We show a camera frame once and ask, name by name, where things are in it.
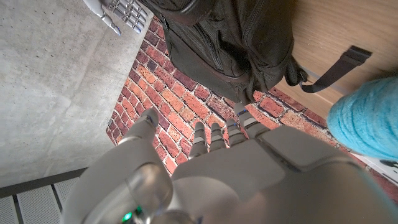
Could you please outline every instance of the blue fabric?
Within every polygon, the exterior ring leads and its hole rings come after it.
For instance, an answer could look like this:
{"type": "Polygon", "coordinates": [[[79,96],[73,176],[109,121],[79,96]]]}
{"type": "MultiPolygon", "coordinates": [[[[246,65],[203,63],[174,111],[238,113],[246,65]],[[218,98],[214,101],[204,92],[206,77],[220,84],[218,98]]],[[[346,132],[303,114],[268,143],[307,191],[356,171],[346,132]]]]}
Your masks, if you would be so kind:
{"type": "Polygon", "coordinates": [[[327,123],[352,150],[398,161],[398,77],[363,84],[332,106],[327,123]]]}

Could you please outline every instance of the wooden surface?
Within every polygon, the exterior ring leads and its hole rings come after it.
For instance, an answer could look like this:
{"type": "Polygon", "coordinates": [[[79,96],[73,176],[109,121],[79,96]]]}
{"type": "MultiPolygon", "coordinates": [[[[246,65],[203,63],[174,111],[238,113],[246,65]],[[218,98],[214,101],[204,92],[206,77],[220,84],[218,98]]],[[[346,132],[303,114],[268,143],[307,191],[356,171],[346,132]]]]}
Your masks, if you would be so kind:
{"type": "MultiPolygon", "coordinates": [[[[276,86],[324,118],[343,95],[398,71],[398,0],[297,0],[293,32],[293,56],[318,76],[351,45],[373,53],[365,64],[321,92],[304,93],[285,81],[276,86]]],[[[316,79],[309,77],[308,84],[316,79]]]]}

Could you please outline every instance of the brick floor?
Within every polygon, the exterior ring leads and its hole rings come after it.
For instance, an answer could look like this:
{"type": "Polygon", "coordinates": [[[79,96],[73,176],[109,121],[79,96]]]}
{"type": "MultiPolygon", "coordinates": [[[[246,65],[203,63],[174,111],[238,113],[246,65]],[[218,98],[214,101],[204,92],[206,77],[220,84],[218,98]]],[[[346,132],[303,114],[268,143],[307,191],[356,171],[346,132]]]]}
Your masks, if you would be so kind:
{"type": "MultiPolygon", "coordinates": [[[[255,92],[254,98],[256,102],[247,108],[269,128],[293,126],[346,151],[330,135],[323,118],[280,90],[255,92]]],[[[146,108],[156,108],[160,125],[153,145],[172,174],[177,165],[187,160],[195,123],[202,121],[209,136],[211,123],[217,122],[225,128],[226,119],[237,119],[233,105],[229,99],[220,98],[172,65],[165,49],[163,30],[155,18],[124,84],[106,133],[117,144],[146,108]]],[[[374,170],[369,173],[398,204],[398,188],[374,170]]]]}

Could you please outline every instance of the concrete floor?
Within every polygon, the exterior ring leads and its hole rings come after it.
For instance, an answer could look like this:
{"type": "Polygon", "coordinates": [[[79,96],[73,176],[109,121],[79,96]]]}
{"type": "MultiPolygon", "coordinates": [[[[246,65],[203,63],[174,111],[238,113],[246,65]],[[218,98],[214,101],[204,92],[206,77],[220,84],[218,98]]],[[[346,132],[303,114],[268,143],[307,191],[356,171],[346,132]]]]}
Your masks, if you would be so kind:
{"type": "Polygon", "coordinates": [[[82,0],[1,0],[0,14],[0,187],[89,166],[113,146],[105,129],[146,30],[113,18],[119,37],[82,0]]]}

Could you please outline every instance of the metal plate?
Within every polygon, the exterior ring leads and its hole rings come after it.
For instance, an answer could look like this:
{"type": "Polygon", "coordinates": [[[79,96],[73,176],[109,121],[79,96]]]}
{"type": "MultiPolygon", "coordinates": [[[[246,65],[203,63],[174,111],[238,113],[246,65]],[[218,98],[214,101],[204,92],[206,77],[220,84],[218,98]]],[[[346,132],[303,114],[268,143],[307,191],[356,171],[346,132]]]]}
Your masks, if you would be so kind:
{"type": "Polygon", "coordinates": [[[17,194],[24,224],[60,223],[60,209],[51,185],[17,194]]]}
{"type": "Polygon", "coordinates": [[[12,196],[0,198],[0,224],[18,224],[12,196]]]}
{"type": "Polygon", "coordinates": [[[75,185],[75,183],[79,180],[79,177],[65,180],[59,183],[54,184],[55,190],[57,191],[58,198],[60,199],[61,205],[65,204],[67,198],[69,196],[70,190],[75,185]]]}

